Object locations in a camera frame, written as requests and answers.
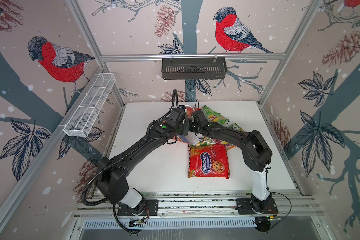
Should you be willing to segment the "green yellow candy packet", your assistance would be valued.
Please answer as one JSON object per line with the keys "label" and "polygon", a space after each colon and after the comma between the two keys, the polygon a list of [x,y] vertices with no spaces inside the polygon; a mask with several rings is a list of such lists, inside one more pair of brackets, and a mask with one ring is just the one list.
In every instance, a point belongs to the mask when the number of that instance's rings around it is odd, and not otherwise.
{"label": "green yellow candy packet", "polygon": [[209,146],[209,145],[215,145],[216,142],[208,137],[204,137],[204,138],[198,138],[195,137],[192,139],[191,145],[192,146]]}
{"label": "green yellow candy packet", "polygon": [[237,123],[233,123],[232,125],[229,126],[229,128],[235,131],[240,131],[240,132],[244,131]]}

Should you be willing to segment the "green chips bag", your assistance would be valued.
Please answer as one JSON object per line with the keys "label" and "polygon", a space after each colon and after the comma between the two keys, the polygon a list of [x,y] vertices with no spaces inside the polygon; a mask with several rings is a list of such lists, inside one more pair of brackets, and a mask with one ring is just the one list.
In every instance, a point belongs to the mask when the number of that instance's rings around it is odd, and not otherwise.
{"label": "green chips bag", "polygon": [[219,123],[223,126],[227,126],[229,123],[229,119],[224,117],[221,113],[218,113],[214,110],[212,110],[210,107],[208,106],[203,106],[201,108],[202,112],[205,114],[207,120],[209,122],[216,122]]}

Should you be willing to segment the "red paper gift bag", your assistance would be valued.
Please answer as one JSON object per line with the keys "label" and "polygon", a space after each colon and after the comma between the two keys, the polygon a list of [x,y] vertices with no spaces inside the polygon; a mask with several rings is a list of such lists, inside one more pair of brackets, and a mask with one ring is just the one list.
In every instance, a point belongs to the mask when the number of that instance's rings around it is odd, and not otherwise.
{"label": "red paper gift bag", "polygon": [[186,135],[177,135],[176,140],[192,146],[201,146],[203,138],[198,137],[197,134],[191,132],[190,130],[191,123],[193,121],[191,114],[195,111],[195,108],[190,105],[184,105],[184,108],[189,120],[189,125],[188,125],[189,131]]}

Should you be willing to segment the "red snack bag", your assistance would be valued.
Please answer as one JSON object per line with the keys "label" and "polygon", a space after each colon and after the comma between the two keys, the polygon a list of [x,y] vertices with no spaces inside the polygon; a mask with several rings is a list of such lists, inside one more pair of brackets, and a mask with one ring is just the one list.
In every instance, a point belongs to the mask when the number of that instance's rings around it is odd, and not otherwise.
{"label": "red snack bag", "polygon": [[224,145],[189,146],[189,178],[230,179],[227,150]]}

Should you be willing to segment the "orange candy snack packet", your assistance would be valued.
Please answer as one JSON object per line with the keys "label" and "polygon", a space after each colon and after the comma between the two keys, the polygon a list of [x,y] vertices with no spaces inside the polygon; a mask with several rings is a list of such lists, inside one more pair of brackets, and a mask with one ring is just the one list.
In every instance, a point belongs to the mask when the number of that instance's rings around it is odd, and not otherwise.
{"label": "orange candy snack packet", "polygon": [[217,139],[215,139],[215,143],[216,143],[217,145],[224,145],[224,146],[225,146],[225,149],[226,149],[227,151],[235,147],[235,145],[233,145],[233,144],[231,144],[231,143],[228,143],[228,142],[226,142],[226,141],[223,141],[223,140],[217,140]]}

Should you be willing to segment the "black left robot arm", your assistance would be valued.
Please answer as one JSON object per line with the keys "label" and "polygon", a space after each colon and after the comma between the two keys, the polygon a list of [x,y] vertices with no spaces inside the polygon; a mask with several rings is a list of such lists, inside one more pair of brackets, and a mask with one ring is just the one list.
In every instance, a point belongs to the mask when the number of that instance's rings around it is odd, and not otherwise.
{"label": "black left robot arm", "polygon": [[128,175],[151,152],[176,136],[186,134],[188,125],[186,107],[180,105],[173,108],[168,117],[153,121],[146,134],[130,148],[111,159],[102,158],[98,162],[95,184],[105,197],[103,201],[126,205],[141,213],[145,208],[145,197],[129,186]]}

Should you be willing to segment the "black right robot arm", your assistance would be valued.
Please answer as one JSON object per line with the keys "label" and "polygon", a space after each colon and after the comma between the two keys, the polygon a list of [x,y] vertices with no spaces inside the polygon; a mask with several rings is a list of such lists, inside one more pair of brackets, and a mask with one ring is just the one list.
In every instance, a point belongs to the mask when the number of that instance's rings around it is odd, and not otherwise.
{"label": "black right robot arm", "polygon": [[258,131],[243,132],[209,122],[201,110],[191,114],[189,131],[211,139],[228,142],[242,150],[244,163],[252,171],[252,210],[263,213],[268,209],[272,194],[268,190],[267,170],[273,155],[265,139]]}

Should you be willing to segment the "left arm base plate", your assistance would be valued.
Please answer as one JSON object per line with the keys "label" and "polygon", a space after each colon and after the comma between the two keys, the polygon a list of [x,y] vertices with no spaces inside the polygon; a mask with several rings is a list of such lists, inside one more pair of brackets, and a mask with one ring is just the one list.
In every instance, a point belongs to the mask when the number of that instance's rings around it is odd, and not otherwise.
{"label": "left arm base plate", "polygon": [[158,214],[158,200],[144,200],[144,204],[139,204],[136,208],[131,208],[125,204],[118,205],[118,217],[147,217]]}

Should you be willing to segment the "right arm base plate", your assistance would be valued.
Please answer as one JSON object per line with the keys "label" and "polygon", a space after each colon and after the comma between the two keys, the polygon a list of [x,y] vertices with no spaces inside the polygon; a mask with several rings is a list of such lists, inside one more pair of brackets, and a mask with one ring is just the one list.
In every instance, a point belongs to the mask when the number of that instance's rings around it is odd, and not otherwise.
{"label": "right arm base plate", "polygon": [[259,201],[252,199],[236,199],[236,210],[239,215],[278,215],[274,199]]}

